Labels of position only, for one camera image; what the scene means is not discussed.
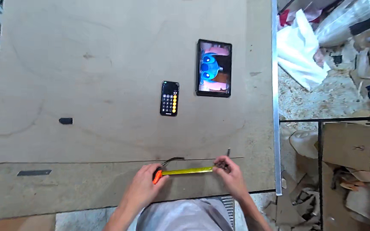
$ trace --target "sawdust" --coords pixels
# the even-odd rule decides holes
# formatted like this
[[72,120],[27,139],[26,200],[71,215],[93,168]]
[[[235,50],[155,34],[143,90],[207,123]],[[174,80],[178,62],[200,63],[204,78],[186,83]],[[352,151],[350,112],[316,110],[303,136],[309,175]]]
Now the sawdust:
[[369,100],[360,96],[349,70],[331,70],[313,92],[307,92],[279,66],[278,76],[280,118],[340,118],[370,110]]

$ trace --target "metal grate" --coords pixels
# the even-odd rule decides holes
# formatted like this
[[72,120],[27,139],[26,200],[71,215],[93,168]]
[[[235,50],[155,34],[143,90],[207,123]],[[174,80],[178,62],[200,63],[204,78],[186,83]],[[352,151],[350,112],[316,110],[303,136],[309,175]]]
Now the metal grate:
[[221,201],[227,209],[232,228],[235,230],[235,200],[231,196],[221,197]]

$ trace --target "phone screen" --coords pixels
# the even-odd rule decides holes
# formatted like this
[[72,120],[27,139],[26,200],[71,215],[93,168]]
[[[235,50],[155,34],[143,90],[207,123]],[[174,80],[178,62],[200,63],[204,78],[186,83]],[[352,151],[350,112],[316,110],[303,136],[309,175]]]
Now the phone screen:
[[199,84],[200,92],[219,92],[230,95],[232,45],[221,42],[199,40]]
[[163,81],[160,114],[162,116],[176,116],[178,114],[178,103],[179,83]]

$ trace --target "yellow measuring tape blade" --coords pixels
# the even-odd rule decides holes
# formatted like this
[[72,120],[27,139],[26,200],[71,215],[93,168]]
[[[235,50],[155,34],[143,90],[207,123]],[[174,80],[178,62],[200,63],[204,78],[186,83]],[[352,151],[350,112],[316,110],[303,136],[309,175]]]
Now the yellow measuring tape blade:
[[204,167],[204,168],[193,168],[193,169],[180,169],[180,170],[172,170],[172,171],[162,171],[162,175],[176,175],[176,174],[188,174],[188,173],[210,173],[212,172],[211,167]]

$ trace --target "person's left hand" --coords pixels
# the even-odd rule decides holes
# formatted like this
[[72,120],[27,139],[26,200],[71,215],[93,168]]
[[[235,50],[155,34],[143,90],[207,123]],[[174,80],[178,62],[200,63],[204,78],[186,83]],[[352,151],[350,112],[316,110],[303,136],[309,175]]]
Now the person's left hand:
[[143,207],[148,206],[157,197],[158,192],[167,182],[169,176],[163,176],[159,179],[158,183],[152,183],[152,175],[161,164],[148,164],[136,173],[131,185],[129,185],[122,197],[121,203],[127,207],[141,210]]

